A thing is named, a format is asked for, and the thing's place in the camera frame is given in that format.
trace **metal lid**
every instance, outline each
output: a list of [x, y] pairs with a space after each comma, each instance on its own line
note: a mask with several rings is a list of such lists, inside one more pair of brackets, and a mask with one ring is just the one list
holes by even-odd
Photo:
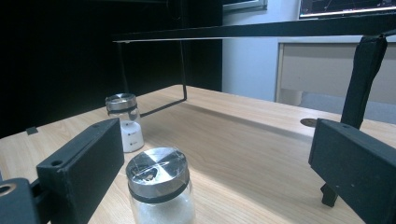
[[131, 93], [120, 93], [106, 98], [108, 112], [122, 111], [137, 107], [136, 97]]
[[143, 203], [163, 203], [188, 186], [190, 173], [184, 154], [173, 147], [156, 147], [133, 157], [127, 167], [129, 190]]

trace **black stand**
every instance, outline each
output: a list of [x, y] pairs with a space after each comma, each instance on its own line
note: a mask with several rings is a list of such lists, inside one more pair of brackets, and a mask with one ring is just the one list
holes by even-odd
[[[352, 77], [346, 94], [341, 122], [359, 129], [376, 74], [387, 50], [384, 35], [364, 36], [356, 47]], [[338, 194], [325, 184], [322, 203], [333, 207]]]

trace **small glass jar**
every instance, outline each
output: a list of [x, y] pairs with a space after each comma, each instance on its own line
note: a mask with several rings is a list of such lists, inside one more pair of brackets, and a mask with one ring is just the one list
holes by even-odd
[[145, 145], [140, 126], [140, 113], [133, 94], [120, 93], [107, 97], [106, 108], [111, 118], [120, 119], [124, 152], [133, 152]]
[[129, 161], [126, 174], [136, 223], [194, 223], [190, 172], [181, 151], [156, 147], [141, 152]]

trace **table surface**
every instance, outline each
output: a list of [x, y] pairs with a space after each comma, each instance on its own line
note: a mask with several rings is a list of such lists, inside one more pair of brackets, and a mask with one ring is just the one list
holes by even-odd
[[[178, 147], [188, 159], [196, 223], [362, 223], [338, 199], [321, 203], [323, 180], [310, 168], [314, 128], [301, 119], [339, 120], [334, 115], [188, 87], [188, 100], [142, 118], [142, 149], [125, 163], [90, 223], [131, 223], [125, 166], [153, 147]], [[173, 86], [139, 96], [140, 112], [182, 98]], [[108, 119], [100, 108], [0, 140], [4, 179], [37, 178], [35, 166], [90, 125]], [[361, 130], [396, 147], [396, 125], [365, 120]]]

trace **white powder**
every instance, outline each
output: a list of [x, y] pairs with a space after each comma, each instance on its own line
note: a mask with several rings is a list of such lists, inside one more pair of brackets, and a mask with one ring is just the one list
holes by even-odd
[[194, 202], [188, 186], [165, 203], [141, 203], [132, 199], [134, 220], [139, 224], [190, 224], [195, 220]]

